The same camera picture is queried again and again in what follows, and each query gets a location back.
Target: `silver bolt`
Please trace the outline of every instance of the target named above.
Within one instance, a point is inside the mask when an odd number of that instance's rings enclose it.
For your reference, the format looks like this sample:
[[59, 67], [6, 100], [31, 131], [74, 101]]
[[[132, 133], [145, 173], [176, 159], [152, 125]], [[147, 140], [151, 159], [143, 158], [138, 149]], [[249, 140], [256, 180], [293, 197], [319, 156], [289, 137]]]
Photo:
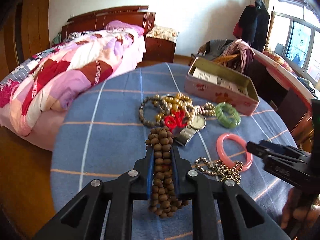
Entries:
[[198, 175], [198, 172], [194, 171], [194, 170], [190, 170], [190, 171], [188, 171], [188, 175], [191, 176], [191, 177], [195, 177], [195, 176]]
[[91, 181], [91, 186], [93, 186], [93, 187], [100, 186], [100, 184], [101, 184], [101, 182], [98, 179], [94, 179]]
[[229, 187], [233, 187], [235, 185], [235, 182], [232, 179], [226, 179], [225, 184]]
[[131, 171], [128, 172], [128, 174], [129, 174], [129, 176], [131, 176], [131, 177], [135, 177], [135, 176], [138, 175], [138, 172], [137, 172], [136, 170], [131, 170]]

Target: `red string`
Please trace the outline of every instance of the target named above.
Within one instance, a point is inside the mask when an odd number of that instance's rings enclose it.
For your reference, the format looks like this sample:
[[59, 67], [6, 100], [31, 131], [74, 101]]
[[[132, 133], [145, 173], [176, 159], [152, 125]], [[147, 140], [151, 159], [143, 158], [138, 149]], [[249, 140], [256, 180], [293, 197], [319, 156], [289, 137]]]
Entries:
[[172, 131], [176, 127], [185, 127], [187, 125], [187, 123], [182, 122], [185, 116], [184, 111], [173, 111], [172, 113], [174, 114], [174, 117], [171, 115], [167, 115], [164, 118], [164, 123], [170, 131]]

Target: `blue plaid tablecloth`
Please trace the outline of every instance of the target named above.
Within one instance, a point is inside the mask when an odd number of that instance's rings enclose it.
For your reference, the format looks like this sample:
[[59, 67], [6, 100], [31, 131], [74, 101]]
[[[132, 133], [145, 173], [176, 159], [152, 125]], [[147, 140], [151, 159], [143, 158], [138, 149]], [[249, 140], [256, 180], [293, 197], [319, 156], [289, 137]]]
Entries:
[[[144, 158], [149, 129], [138, 118], [141, 101], [155, 94], [184, 92], [187, 71], [188, 66], [171, 63], [138, 68], [91, 88], [73, 102], [52, 155], [51, 191], [56, 211], [92, 179], [116, 179], [131, 170], [136, 160]], [[206, 102], [190, 97], [194, 105]], [[145, 108], [147, 117], [155, 114], [153, 106]], [[207, 118], [205, 129], [180, 147], [181, 157], [192, 165], [200, 156], [218, 159], [216, 141], [225, 132], [245, 141], [264, 139], [295, 146], [286, 125], [262, 99], [252, 116], [241, 118], [241, 125], [233, 130], [220, 126], [215, 117]], [[244, 150], [235, 142], [224, 142], [224, 149], [232, 160], [245, 161]], [[251, 168], [241, 175], [240, 186], [277, 221], [291, 186], [265, 172], [262, 161], [255, 156]], [[146, 201], [134, 201], [132, 239], [192, 239], [191, 214], [190, 204], [175, 212], [174, 217], [161, 220], [148, 211]]]

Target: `hand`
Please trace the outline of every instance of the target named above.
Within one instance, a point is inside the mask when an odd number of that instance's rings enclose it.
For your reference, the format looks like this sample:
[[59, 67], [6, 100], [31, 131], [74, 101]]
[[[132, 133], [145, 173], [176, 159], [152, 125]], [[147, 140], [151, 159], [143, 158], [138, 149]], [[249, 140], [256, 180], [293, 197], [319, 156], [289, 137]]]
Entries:
[[281, 228], [285, 229], [289, 220], [294, 217], [300, 222], [305, 222], [306, 228], [311, 228], [320, 215], [320, 197], [310, 207], [298, 207], [298, 200], [300, 198], [301, 191], [296, 188], [292, 188], [288, 194], [287, 203], [282, 209]]

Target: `watch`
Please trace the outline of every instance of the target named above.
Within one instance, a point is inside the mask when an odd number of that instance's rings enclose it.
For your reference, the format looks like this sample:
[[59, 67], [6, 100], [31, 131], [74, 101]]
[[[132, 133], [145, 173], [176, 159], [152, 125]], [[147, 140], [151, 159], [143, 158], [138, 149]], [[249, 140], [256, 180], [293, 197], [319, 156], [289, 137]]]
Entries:
[[202, 115], [196, 115], [190, 126], [185, 127], [176, 138], [176, 142], [182, 146], [185, 146], [191, 138], [199, 132], [199, 130], [205, 127], [205, 117]]

